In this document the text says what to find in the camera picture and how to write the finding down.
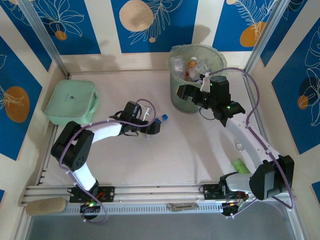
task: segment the green object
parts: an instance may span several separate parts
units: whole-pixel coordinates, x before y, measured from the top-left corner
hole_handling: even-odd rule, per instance
[[[62,80],[56,85],[44,113],[55,125],[66,125],[70,121],[88,124],[98,105],[98,92],[93,82]]]
[[[247,166],[244,164],[244,162],[238,158],[232,163],[232,166],[234,169],[240,173],[240,174],[250,174],[251,172],[248,170]]]
[[[195,105],[191,102],[191,98],[186,100],[182,100],[177,96],[178,87],[181,85],[189,84],[196,86],[198,88],[201,87],[201,83],[185,81],[181,79],[178,73],[174,71],[174,68],[171,64],[170,58],[182,56],[183,61],[188,63],[192,57],[197,58],[197,62],[201,63],[206,61],[207,66],[210,69],[210,72],[218,71],[220,69],[224,69],[227,67],[227,61],[225,56],[218,52],[211,46],[203,45],[203,44],[190,44],[190,45],[178,45],[174,46],[170,51],[169,60],[167,61],[167,68],[170,71],[170,98],[173,106],[176,109],[183,113],[193,114],[199,111],[199,106]],[[219,72],[216,74],[217,76],[224,75],[223,72]]]

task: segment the white tabletop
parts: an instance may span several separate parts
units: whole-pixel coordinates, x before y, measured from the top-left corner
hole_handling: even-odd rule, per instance
[[[218,181],[234,172],[231,164],[241,158],[249,170],[252,161],[246,151],[235,148],[235,138],[218,120],[206,120],[198,113],[185,114],[176,110],[170,100],[168,71],[119,71],[101,74],[73,75],[73,80],[94,82],[100,104],[92,122],[105,120],[124,109],[128,101],[150,100],[157,117],[168,115],[157,135],[147,139],[117,136],[92,145],[87,164],[100,184],[149,185]],[[230,93],[247,113],[252,109],[241,73],[229,72]],[[203,110],[212,117],[212,112]],[[257,126],[254,116],[251,119]],[[63,127],[59,127],[59,136]],[[71,179],[51,157],[44,172],[44,185],[70,185]]]

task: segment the trash bin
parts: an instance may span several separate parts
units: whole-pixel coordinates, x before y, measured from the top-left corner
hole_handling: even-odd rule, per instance
[[[201,87],[201,83],[185,81],[181,78],[172,66],[170,59],[172,57],[182,56],[185,63],[189,62],[192,57],[196,57],[198,63],[206,61],[207,66],[211,72],[218,71],[227,67],[227,61],[225,56],[218,52],[211,46],[202,44],[190,44],[179,45],[172,47],[170,51],[169,60],[167,61],[167,68],[170,71],[170,97],[173,106],[183,113],[193,114],[199,111],[199,106],[191,102],[191,98],[188,101],[182,100],[177,96],[178,87],[181,85],[189,84]],[[216,75],[223,75],[223,72],[219,72]]]

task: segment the beige sponge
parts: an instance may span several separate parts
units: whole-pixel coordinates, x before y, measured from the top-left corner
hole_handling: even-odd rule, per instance
[[[29,216],[40,216],[60,213],[66,208],[66,200],[63,197],[55,197],[32,201],[25,207]]]

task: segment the green lunch box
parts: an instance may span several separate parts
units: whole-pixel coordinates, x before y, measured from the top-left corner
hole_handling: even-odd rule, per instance
[[[56,85],[44,113],[55,125],[66,125],[70,121],[89,124],[98,105],[93,82],[62,80]]]

